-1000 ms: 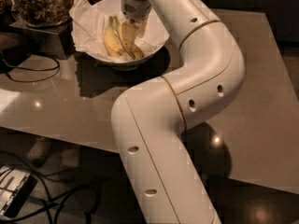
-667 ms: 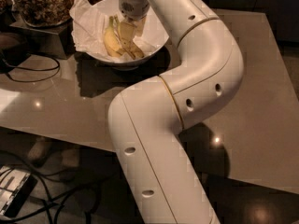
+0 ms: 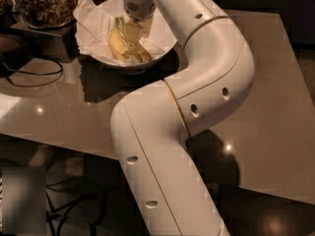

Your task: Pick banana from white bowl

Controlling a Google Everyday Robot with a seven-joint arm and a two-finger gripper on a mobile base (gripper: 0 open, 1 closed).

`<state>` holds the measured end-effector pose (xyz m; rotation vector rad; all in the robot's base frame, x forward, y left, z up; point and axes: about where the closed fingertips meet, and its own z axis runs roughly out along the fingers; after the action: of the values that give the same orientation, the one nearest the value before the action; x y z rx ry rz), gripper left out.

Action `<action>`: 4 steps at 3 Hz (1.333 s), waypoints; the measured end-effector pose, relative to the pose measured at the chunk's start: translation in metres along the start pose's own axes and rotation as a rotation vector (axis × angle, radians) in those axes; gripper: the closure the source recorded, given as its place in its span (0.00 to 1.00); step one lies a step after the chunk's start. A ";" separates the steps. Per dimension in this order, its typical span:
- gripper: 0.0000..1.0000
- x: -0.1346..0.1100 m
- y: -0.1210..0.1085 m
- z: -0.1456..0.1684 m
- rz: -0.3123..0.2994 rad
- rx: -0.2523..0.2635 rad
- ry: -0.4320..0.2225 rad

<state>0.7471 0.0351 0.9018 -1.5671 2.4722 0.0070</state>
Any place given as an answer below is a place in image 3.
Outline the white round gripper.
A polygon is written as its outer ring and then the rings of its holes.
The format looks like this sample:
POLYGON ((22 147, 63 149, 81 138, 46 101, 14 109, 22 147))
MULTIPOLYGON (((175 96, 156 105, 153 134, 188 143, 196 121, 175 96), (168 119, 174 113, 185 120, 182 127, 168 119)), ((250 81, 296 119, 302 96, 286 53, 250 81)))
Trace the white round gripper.
POLYGON ((124 25, 127 46, 129 48, 136 48, 141 37, 148 38, 150 36, 154 19, 152 15, 157 5, 154 0, 123 0, 123 8, 130 18, 141 22, 141 24, 137 24, 128 21, 124 25))

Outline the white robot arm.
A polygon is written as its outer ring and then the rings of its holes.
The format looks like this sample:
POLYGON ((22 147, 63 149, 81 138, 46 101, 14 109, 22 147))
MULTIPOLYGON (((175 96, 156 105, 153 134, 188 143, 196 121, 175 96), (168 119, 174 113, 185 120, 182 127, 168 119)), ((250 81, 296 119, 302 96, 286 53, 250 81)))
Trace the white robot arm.
POLYGON ((252 52, 212 0, 124 0, 128 15, 158 9, 186 68, 124 96, 114 107, 114 148, 151 236, 229 236, 185 142, 235 111, 255 73, 252 52))

